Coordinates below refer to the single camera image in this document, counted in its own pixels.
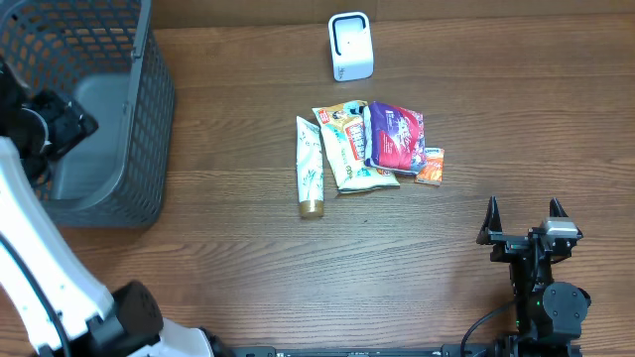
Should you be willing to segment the purple red sachet pack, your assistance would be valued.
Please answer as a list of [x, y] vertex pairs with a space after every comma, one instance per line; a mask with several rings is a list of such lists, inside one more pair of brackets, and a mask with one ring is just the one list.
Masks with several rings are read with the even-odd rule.
[[374, 101], [363, 109], [364, 164], [407, 176], [426, 163], [425, 116], [404, 107]]

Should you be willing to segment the beige snack bag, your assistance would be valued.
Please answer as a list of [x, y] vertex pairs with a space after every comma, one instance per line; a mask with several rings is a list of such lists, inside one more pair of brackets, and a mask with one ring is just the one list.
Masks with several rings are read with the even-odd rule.
[[365, 165], [365, 126], [363, 100], [315, 107], [326, 157], [339, 193], [356, 193], [400, 184], [390, 171]]

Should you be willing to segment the white gold-capped cream tube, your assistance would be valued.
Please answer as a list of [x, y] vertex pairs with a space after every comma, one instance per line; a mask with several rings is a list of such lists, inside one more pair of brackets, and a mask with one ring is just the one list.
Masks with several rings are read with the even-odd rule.
[[319, 126], [297, 117], [297, 183], [300, 215], [323, 216], [323, 159]]

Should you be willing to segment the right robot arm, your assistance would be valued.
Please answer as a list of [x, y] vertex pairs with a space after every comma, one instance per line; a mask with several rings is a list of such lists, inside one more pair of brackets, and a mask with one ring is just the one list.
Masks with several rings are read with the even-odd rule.
[[582, 237], [555, 198], [540, 226], [530, 228], [524, 236], [507, 235], [492, 196], [476, 243], [492, 248], [491, 262], [509, 265], [514, 297], [469, 328], [459, 353], [467, 354], [467, 339], [476, 327], [514, 308], [517, 331], [501, 335], [491, 346], [473, 351], [473, 356], [579, 356], [580, 348], [572, 343], [581, 336], [591, 297], [570, 283], [557, 282], [552, 265], [568, 259]]

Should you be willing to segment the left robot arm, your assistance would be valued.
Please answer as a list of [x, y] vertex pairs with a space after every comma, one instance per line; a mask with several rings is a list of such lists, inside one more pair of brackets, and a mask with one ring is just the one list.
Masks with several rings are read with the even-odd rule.
[[110, 292], [73, 254], [34, 185], [98, 128], [74, 100], [28, 95], [1, 65], [1, 286], [39, 356], [225, 356], [216, 336], [162, 316], [132, 281]]

